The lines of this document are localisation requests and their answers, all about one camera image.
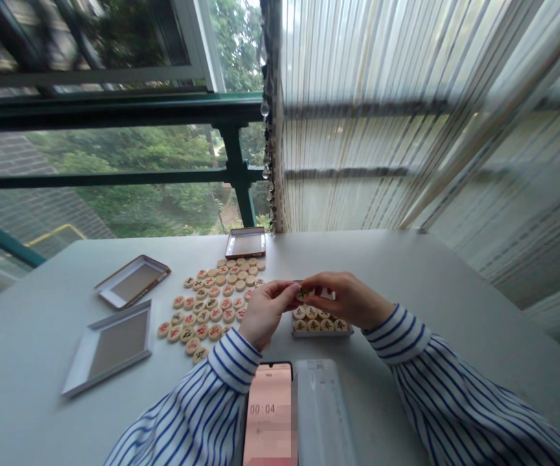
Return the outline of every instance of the striped shirt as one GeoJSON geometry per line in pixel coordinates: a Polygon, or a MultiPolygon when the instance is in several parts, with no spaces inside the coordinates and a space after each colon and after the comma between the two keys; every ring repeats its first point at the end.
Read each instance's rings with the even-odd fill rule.
{"type": "MultiPolygon", "coordinates": [[[[560,434],[493,384],[406,309],[363,334],[390,366],[431,463],[560,465],[560,434]]],[[[106,465],[226,465],[242,397],[262,355],[230,330],[208,357],[126,429],[106,465]]]]}

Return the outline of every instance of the white table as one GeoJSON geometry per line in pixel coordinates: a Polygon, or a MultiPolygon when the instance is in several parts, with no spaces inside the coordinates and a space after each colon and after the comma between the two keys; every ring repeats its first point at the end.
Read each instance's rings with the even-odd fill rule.
{"type": "MultiPolygon", "coordinates": [[[[0,465],[94,465],[124,429],[192,367],[180,346],[153,355],[72,401],[60,396],[84,326],[113,311],[93,287],[147,254],[172,268],[149,297],[153,327],[171,315],[183,280],[215,264],[225,236],[78,241],[0,294],[0,465]]],[[[560,346],[432,236],[415,231],[268,237],[262,276],[298,279],[349,270],[407,306],[467,361],[516,392],[560,430],[560,346]]],[[[332,358],[339,367],[360,464],[425,464],[391,374],[356,333],[294,340],[284,315],[268,361],[332,358]]]]}

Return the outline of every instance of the green foliage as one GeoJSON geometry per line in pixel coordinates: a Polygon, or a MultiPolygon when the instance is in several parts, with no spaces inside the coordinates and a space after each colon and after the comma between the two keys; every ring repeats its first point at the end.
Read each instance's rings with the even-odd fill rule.
{"type": "Polygon", "coordinates": [[[260,8],[244,0],[209,1],[217,50],[228,92],[262,90],[258,49],[262,43],[260,8]]]}
{"type": "Polygon", "coordinates": [[[271,218],[268,215],[256,216],[256,226],[265,227],[265,231],[271,230],[271,218]]]}
{"type": "MultiPolygon", "coordinates": [[[[167,62],[146,0],[100,0],[100,5],[105,14],[88,19],[85,29],[107,68],[167,62]]],[[[262,90],[257,57],[260,9],[246,0],[210,0],[209,5],[227,90],[262,90]]],[[[262,123],[241,130],[243,157],[258,166],[263,164],[263,133],[262,123]]],[[[225,166],[227,160],[217,130],[200,125],[37,131],[27,137],[60,173],[194,170],[225,166]]],[[[242,227],[233,213],[238,209],[224,209],[238,204],[235,192],[221,183],[90,186],[76,191],[120,238],[220,232],[222,211],[226,229],[242,227]]],[[[252,196],[257,222],[268,225],[267,183],[253,183],[252,196]]]]}

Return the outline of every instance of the smartphone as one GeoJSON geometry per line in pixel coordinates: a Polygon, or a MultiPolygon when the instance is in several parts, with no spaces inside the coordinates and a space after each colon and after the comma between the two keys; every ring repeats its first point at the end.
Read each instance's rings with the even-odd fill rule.
{"type": "Polygon", "coordinates": [[[261,364],[256,370],[245,412],[243,466],[291,464],[292,382],[290,362],[261,364]]]}

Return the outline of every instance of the rectangular tray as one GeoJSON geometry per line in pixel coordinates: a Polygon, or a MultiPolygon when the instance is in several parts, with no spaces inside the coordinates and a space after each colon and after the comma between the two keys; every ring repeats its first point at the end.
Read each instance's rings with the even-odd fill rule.
{"type": "Polygon", "coordinates": [[[62,389],[67,397],[86,390],[152,354],[152,301],[99,320],[85,328],[62,389]]]}
{"type": "Polygon", "coordinates": [[[260,257],[267,253],[264,227],[230,230],[226,244],[226,259],[260,257]]]}
{"type": "Polygon", "coordinates": [[[148,256],[141,255],[96,285],[98,295],[116,309],[125,309],[143,298],[172,271],[148,256]]]}

